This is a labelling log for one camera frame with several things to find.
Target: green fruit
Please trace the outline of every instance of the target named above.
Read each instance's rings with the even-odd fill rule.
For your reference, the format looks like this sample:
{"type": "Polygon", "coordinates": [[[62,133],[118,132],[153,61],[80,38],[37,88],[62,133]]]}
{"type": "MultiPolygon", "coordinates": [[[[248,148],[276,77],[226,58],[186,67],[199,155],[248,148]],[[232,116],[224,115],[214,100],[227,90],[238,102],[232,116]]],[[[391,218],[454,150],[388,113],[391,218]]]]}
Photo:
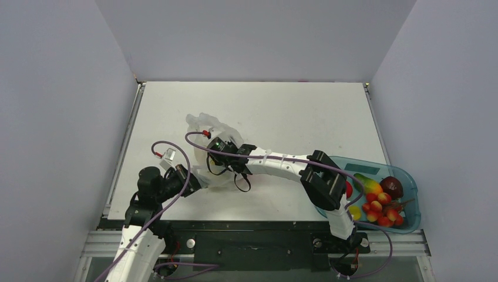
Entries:
{"type": "MultiPolygon", "coordinates": [[[[365,194],[373,193],[375,195],[378,195],[383,192],[381,185],[374,179],[368,178],[360,173],[355,173],[354,177],[361,181],[361,183],[363,183],[363,186],[365,186],[365,194]]],[[[353,183],[355,189],[361,192],[361,186],[356,181],[353,181],[353,183]]]]}

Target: white table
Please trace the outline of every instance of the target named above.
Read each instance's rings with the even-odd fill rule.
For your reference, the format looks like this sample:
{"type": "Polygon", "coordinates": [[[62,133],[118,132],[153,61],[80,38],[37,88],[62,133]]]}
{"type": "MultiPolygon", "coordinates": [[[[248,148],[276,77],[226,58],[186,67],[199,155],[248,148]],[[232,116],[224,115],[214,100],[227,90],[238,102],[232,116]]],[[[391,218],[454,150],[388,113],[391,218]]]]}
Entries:
{"type": "MultiPolygon", "coordinates": [[[[169,140],[191,160],[184,141],[187,114],[205,112],[236,128],[244,141],[273,152],[329,155],[386,163],[361,83],[147,82],[117,179],[108,219],[122,220],[138,172],[159,167],[150,145],[169,140]]],[[[300,183],[270,176],[250,177],[249,193],[233,184],[180,198],[162,219],[325,220],[300,183]]]]}

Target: teal basket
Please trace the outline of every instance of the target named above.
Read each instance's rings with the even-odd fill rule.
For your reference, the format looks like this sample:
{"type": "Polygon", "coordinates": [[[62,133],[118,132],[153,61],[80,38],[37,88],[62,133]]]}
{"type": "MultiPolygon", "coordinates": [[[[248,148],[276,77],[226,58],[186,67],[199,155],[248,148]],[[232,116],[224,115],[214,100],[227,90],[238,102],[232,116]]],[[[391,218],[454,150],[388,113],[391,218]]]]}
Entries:
{"type": "MultiPolygon", "coordinates": [[[[386,164],[366,162],[364,160],[349,159],[347,157],[330,157],[341,169],[350,172],[351,174],[361,173],[362,175],[374,179],[377,182],[381,182],[382,179],[393,176],[397,178],[401,185],[403,186],[403,197],[402,202],[408,201],[410,199],[415,199],[406,205],[401,213],[404,221],[400,226],[393,226],[391,228],[384,227],[383,229],[393,233],[406,234],[415,231],[420,225],[420,210],[419,210],[419,200],[417,198],[417,184],[415,183],[412,176],[408,172],[395,166],[388,166],[386,164]]],[[[348,182],[353,185],[351,178],[348,178],[348,182]]],[[[353,195],[348,199],[352,200],[359,195],[359,192],[353,188],[353,195]]],[[[362,197],[358,202],[354,203],[353,206],[361,206],[366,203],[365,196],[362,197]]],[[[325,212],[319,207],[315,207],[318,212],[325,216],[325,212]]],[[[366,221],[365,213],[362,211],[360,221],[366,221]]]]}

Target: red apple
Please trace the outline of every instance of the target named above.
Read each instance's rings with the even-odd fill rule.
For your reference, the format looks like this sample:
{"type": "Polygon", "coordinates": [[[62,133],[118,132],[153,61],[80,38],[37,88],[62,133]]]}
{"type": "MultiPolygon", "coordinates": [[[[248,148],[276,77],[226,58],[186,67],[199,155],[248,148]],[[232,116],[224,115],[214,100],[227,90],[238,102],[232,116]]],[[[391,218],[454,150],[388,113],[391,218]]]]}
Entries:
{"type": "Polygon", "coordinates": [[[377,201],[373,201],[372,203],[370,203],[370,210],[373,210],[374,212],[381,212],[382,205],[377,201]]]}
{"type": "Polygon", "coordinates": [[[370,211],[370,204],[369,203],[364,203],[361,205],[361,209],[365,212],[368,213],[370,211]]]}
{"type": "Polygon", "coordinates": [[[403,217],[399,214],[396,220],[394,221],[394,225],[400,226],[401,224],[403,224],[403,217]]]}
{"type": "Polygon", "coordinates": [[[390,221],[396,221],[398,216],[399,216],[399,213],[393,209],[388,209],[386,211],[386,217],[389,218],[390,221]]]}
{"type": "Polygon", "coordinates": [[[349,182],[346,181],[346,198],[349,199],[353,195],[353,186],[349,182]]]}
{"type": "Polygon", "coordinates": [[[380,204],[389,204],[391,200],[392,200],[391,196],[387,193],[380,193],[377,195],[377,201],[380,204]]]}
{"type": "Polygon", "coordinates": [[[373,193],[368,193],[365,197],[367,203],[372,203],[373,201],[377,200],[377,195],[373,193]]]}
{"type": "Polygon", "coordinates": [[[370,222],[377,221],[378,218],[379,218],[379,214],[376,213],[375,211],[369,211],[366,213],[366,219],[370,222]]]}
{"type": "Polygon", "coordinates": [[[383,216],[383,217],[380,217],[378,220],[377,220],[377,224],[379,226],[382,226],[382,227],[389,227],[389,225],[391,225],[391,222],[387,217],[383,216]]]}

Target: white plastic bag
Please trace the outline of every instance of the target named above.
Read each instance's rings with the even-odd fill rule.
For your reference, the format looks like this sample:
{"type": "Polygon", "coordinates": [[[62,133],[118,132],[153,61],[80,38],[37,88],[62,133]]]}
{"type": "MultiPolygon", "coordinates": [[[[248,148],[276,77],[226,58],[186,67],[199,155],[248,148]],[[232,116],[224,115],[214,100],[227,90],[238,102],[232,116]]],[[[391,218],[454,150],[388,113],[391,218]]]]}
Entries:
{"type": "MultiPolygon", "coordinates": [[[[203,130],[211,132],[211,139],[207,139],[203,135],[191,135],[191,141],[200,146],[206,147],[214,137],[219,137],[225,142],[232,141],[237,147],[240,147],[244,142],[240,136],[240,133],[233,127],[220,122],[216,117],[210,116],[206,113],[200,113],[199,117],[189,114],[185,120],[189,124],[187,132],[203,130]]],[[[226,171],[219,176],[209,172],[206,164],[206,151],[194,147],[194,155],[198,165],[192,166],[192,169],[199,181],[203,182],[201,183],[202,186],[221,187],[226,186],[228,183],[233,181],[233,172],[226,171]]],[[[216,166],[211,159],[210,168],[214,173],[218,173],[224,169],[224,167],[216,166]]]]}

